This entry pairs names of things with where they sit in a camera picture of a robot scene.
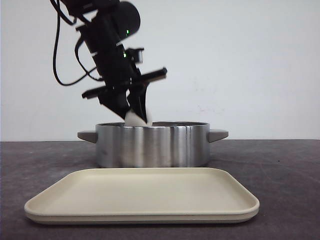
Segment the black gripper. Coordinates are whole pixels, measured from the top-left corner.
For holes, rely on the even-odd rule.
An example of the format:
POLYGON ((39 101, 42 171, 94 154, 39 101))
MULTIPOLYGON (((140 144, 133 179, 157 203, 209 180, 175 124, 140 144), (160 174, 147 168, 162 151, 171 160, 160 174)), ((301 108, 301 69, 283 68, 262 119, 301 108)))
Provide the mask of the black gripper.
POLYGON ((99 80, 105 85, 82 93, 82 98, 98 98, 99 103, 120 116, 123 120, 131 109, 146 124, 147 87, 151 82, 166 78, 167 68, 163 67, 142 74, 137 63, 126 56, 126 49, 119 45, 88 46, 92 54, 99 80))

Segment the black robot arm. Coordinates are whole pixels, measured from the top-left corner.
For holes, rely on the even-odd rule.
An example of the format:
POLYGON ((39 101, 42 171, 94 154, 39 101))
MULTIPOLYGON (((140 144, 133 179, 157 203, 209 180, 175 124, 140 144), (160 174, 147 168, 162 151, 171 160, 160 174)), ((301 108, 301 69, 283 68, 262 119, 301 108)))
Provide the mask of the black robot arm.
POLYGON ((163 67, 141 74, 143 48, 124 48, 121 41, 135 34, 141 25, 137 8, 120 0, 64 0, 73 21, 62 13, 59 1, 52 5, 57 15, 70 25, 81 20, 76 30, 80 33, 74 52, 77 56, 82 43, 92 54, 98 79, 105 85, 85 91, 82 98, 98 98, 99 103, 125 119, 130 111, 148 122, 146 92, 150 82, 164 79, 168 70, 163 67))

